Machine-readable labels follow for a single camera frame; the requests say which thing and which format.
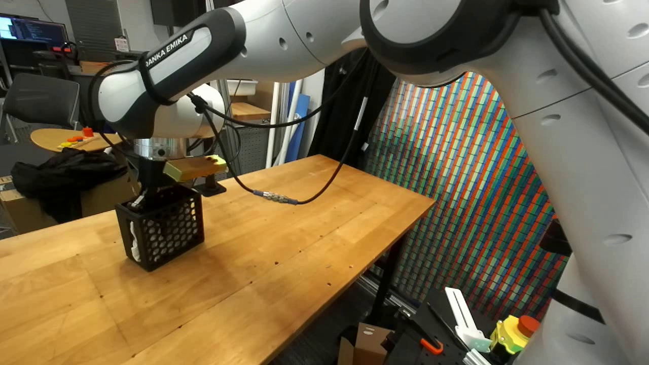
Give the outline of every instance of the cardboard box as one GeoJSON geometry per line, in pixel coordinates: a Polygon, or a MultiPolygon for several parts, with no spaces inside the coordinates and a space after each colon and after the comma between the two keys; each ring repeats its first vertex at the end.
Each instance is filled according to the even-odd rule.
{"type": "Polygon", "coordinates": [[[386,352],[383,349],[389,328],[358,322],[355,342],[340,338],[338,365],[383,365],[386,352]]]}
{"type": "MultiPolygon", "coordinates": [[[[131,177],[121,174],[81,193],[81,215],[109,212],[116,206],[133,197],[131,177]]],[[[13,234],[26,234],[56,226],[56,222],[40,209],[37,198],[21,197],[16,189],[0,190],[1,209],[13,234]]]]}

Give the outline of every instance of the chair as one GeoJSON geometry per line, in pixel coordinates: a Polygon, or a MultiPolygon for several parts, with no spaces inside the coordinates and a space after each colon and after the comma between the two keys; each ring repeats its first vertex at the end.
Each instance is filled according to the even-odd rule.
{"type": "Polygon", "coordinates": [[[12,117],[21,123],[72,128],[76,113],[78,83],[46,75],[18,74],[6,91],[0,132],[6,140],[18,143],[12,117]]]}

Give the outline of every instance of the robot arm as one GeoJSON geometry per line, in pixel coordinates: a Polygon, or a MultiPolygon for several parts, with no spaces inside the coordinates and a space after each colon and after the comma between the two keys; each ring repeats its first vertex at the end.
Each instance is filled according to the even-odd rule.
{"type": "MultiPolygon", "coordinates": [[[[297,79],[365,45],[417,86],[478,72],[499,90],[572,243],[562,290],[598,306],[605,322],[551,305],[536,340],[545,352],[523,359],[647,364],[649,138],[589,90],[519,4],[527,3],[249,0],[196,19],[139,64],[100,75],[96,109],[131,138],[186,138],[200,117],[182,96],[196,86],[297,79]]],[[[547,4],[560,4],[551,8],[560,28],[647,113],[649,4],[547,4]]]]}

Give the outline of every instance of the table leg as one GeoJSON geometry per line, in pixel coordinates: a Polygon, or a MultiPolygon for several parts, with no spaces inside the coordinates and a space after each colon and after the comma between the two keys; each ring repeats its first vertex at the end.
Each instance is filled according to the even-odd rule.
{"type": "Polygon", "coordinates": [[[406,248],[406,238],[407,236],[400,238],[400,242],[394,243],[392,249],[386,252],[384,268],[383,268],[383,274],[381,274],[381,280],[379,280],[379,290],[377,290],[377,297],[372,299],[372,306],[371,306],[371,312],[367,316],[367,322],[377,322],[379,316],[381,316],[383,305],[384,305],[384,300],[389,297],[389,288],[392,288],[394,276],[398,272],[398,264],[400,264],[403,248],[406,248]]]}

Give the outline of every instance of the black basket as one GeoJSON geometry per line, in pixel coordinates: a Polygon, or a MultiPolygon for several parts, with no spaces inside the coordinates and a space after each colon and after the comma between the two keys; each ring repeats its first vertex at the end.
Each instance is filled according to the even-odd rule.
{"type": "Polygon", "coordinates": [[[126,256],[152,272],[203,242],[200,194],[172,187],[131,209],[116,207],[126,256]]]}

